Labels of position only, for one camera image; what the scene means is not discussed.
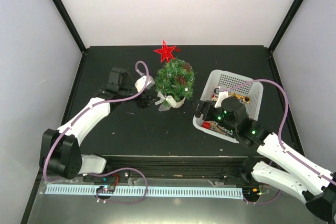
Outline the clear battery box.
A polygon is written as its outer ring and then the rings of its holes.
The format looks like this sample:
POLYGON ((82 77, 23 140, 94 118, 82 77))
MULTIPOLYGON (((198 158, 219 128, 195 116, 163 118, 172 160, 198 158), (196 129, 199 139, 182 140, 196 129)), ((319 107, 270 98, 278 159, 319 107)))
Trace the clear battery box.
POLYGON ((170 108, 171 108, 170 105, 164 105, 164 104, 161 104, 161 105, 159 106, 158 110, 159 110, 160 112, 164 112, 164 111, 168 111, 170 108))

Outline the silver glitter ornament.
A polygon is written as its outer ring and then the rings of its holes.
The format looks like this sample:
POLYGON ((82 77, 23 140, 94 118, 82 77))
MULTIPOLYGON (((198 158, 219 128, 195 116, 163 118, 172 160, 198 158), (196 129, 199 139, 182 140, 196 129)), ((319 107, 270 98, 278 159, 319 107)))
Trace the silver glitter ornament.
POLYGON ((177 108, 177 102, 171 95, 164 96, 161 92, 158 92, 157 96, 159 100, 155 102, 155 105, 167 102, 170 107, 177 108))

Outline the brown pine cone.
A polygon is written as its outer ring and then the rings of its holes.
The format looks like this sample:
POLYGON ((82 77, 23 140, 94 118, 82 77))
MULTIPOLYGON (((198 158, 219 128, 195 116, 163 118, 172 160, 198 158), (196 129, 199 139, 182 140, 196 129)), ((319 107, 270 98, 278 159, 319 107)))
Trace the brown pine cone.
POLYGON ((187 85, 187 79, 183 75, 178 75, 175 79, 177 84, 182 86, 187 85))
POLYGON ((192 66, 188 62, 183 63, 182 68, 184 70, 186 70, 187 72, 191 72, 192 71, 192 66))

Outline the red star ornament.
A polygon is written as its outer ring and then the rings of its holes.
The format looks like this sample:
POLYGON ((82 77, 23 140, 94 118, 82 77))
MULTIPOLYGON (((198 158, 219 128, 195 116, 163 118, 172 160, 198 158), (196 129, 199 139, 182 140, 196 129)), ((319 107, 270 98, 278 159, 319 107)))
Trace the red star ornament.
POLYGON ((171 60, 175 60, 174 52, 180 52, 181 49, 178 46, 168 46, 165 40, 162 40, 161 48, 154 49, 154 52, 160 55, 160 62, 169 63, 171 60))

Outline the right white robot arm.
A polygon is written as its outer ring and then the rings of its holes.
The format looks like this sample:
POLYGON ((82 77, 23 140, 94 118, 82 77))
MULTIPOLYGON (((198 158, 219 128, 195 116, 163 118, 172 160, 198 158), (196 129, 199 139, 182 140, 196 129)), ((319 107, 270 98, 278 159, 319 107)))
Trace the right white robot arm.
POLYGON ((276 133, 251 119, 246 107, 229 97, 217 105, 215 101, 196 102, 196 118, 213 121, 230 133, 240 145, 279 165, 273 168, 255 157, 238 171, 239 179, 250 184, 254 180, 276 187, 301 201, 317 218, 332 222, 335 217, 335 173, 325 169, 283 143, 276 133))

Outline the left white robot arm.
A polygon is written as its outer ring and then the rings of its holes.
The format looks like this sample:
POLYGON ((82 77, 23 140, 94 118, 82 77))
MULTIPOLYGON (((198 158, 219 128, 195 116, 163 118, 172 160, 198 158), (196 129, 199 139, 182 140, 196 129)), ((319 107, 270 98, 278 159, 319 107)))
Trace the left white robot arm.
POLYGON ((126 69, 113 68, 108 81, 79 113, 59 128, 43 133, 39 165, 46 181, 51 180, 48 174, 64 179, 89 174, 102 182, 112 177, 113 169, 104 157, 82 154, 80 147, 89 132, 119 105, 133 101, 138 107, 147 108, 159 100, 148 93, 154 85, 149 71, 136 72, 140 78, 133 82, 126 69))

